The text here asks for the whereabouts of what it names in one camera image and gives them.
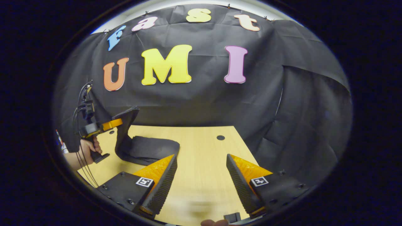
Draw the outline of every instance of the blue letter f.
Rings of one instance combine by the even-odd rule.
[[[123,30],[125,28],[125,25],[122,26],[121,28],[119,28],[116,32],[114,32],[107,40],[109,41],[109,49],[108,51],[110,51],[115,45],[117,45],[120,41],[121,35],[123,34],[123,32],[121,30]]]

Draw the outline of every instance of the human hand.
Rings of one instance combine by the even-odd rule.
[[[99,145],[99,141],[96,137],[93,137],[94,143],[88,141],[88,140],[80,140],[81,146],[80,146],[80,155],[83,155],[85,157],[86,163],[92,164],[94,161],[91,158],[91,151],[93,152],[99,152],[100,154],[102,153],[101,146]]]
[[[227,220],[218,220],[217,222],[213,220],[203,220],[201,221],[201,226],[229,226]]]

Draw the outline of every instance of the black cloth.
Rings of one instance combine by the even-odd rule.
[[[145,138],[128,136],[128,130],[139,113],[139,108],[133,106],[119,113],[112,119],[121,119],[123,124],[117,126],[117,140],[115,152],[124,161],[149,165],[162,158],[176,154],[180,145],[178,142],[168,139]]]
[[[194,8],[211,11],[206,23],[189,23]],[[241,27],[234,15],[246,14],[260,31]],[[157,16],[149,29],[132,32],[139,21]],[[119,43],[108,51],[110,35],[126,25]],[[192,81],[166,80],[144,86],[141,53],[156,48],[166,58],[176,45],[191,45],[188,72]],[[228,84],[227,45],[248,50],[243,84]],[[107,91],[103,66],[129,58],[124,85]],[[117,65],[112,80],[117,80]],[[352,102],[346,75],[336,57],[307,28],[293,21],[268,21],[247,11],[212,4],[188,4],[150,12],[110,32],[84,38],[66,60],[55,92],[55,125],[63,138],[72,133],[71,115],[86,81],[100,104],[115,115],[138,105],[134,124],[154,126],[233,125],[260,166],[285,170],[313,185],[327,176],[347,144]]]

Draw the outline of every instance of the wooden table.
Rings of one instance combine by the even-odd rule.
[[[103,153],[110,156],[90,169],[99,185],[121,171],[134,173],[143,165],[121,160],[115,154],[117,130],[98,135]],[[236,193],[226,168],[226,155],[233,154],[256,165],[253,155],[233,126],[157,127],[132,125],[130,137],[143,136],[177,141],[177,171],[160,214],[155,219],[169,224],[199,226],[206,219],[222,220],[226,214],[240,212],[249,217]],[[85,179],[82,169],[78,171]]]

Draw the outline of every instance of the orange letter u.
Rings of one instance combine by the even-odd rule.
[[[128,62],[128,58],[122,58],[117,61],[119,65],[119,77],[116,82],[112,82],[112,68],[115,63],[108,63],[103,67],[103,84],[108,91],[116,91],[120,89],[124,84],[125,78],[125,65]]]

